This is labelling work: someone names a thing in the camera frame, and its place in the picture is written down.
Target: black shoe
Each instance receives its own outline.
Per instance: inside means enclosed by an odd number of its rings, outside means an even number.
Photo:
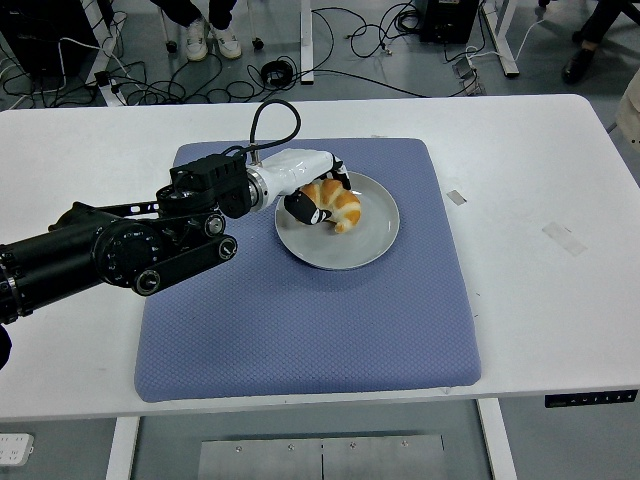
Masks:
[[[595,51],[581,49],[576,53],[562,69],[562,80],[571,85],[579,82],[587,72]]]

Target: person's legs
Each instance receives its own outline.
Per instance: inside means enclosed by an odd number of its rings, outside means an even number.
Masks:
[[[562,69],[562,80],[565,83],[572,84],[582,79],[591,65],[598,45],[626,4],[627,0],[600,0],[582,29],[573,34],[572,39],[581,41],[581,45],[580,50]]]
[[[190,0],[151,0],[171,20],[187,29],[184,51],[192,62],[204,60],[209,53],[207,35],[209,26],[202,13]]]
[[[236,0],[209,0],[209,23],[213,28],[226,30],[231,24],[231,10]]]
[[[172,21],[183,27],[188,27],[202,16],[198,7],[190,0],[150,0],[159,6]]]
[[[231,10],[236,0],[209,0],[209,22],[220,54],[229,59],[242,55],[240,42],[231,28]]]

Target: power strip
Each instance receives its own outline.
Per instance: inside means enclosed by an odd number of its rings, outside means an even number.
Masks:
[[[0,433],[0,467],[21,467],[33,452],[33,435]]]

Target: chair wheel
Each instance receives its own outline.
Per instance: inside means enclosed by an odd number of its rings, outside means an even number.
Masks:
[[[169,41],[166,43],[167,52],[176,53],[178,51],[178,44],[174,41]]]

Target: gray plate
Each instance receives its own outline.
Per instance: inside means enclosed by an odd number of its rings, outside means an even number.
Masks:
[[[304,225],[284,209],[284,197],[276,207],[276,231],[291,253],[314,267],[348,270],[373,262],[393,244],[400,228],[398,206],[378,182],[351,172],[351,190],[358,196],[362,216],[347,233],[335,233],[333,222]]]

